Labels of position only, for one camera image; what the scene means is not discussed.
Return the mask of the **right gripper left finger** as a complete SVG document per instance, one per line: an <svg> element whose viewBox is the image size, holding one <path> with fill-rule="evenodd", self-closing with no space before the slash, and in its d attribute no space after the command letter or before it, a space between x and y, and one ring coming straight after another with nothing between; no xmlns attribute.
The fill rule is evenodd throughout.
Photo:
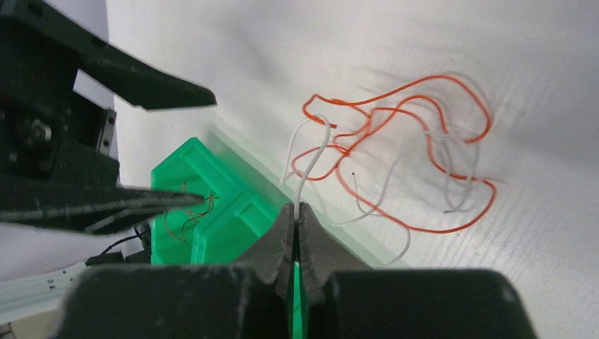
<svg viewBox="0 0 599 339"><path fill-rule="evenodd" d="M271 228L228 265L115 264L76 278L49 328L51 338L286 338L286 311L274 292L285 204Z"/></svg>

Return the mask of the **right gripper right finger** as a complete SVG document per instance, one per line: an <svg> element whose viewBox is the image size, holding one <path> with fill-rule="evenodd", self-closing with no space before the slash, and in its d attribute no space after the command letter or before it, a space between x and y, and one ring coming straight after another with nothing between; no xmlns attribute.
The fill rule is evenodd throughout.
<svg viewBox="0 0 599 339"><path fill-rule="evenodd" d="M483 269L370 268L299 206L306 338L535 338L513 285Z"/></svg>

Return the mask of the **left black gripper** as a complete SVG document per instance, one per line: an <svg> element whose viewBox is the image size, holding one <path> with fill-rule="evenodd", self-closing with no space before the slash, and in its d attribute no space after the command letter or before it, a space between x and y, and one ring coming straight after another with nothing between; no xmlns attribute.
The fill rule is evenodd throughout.
<svg viewBox="0 0 599 339"><path fill-rule="evenodd" d="M84 186L2 185L1 221L108 235L204 203L198 194L116 187L116 114L74 91L79 69L134 107L216 104L211 90L154 69L45 1L2 1L1 173Z"/></svg>

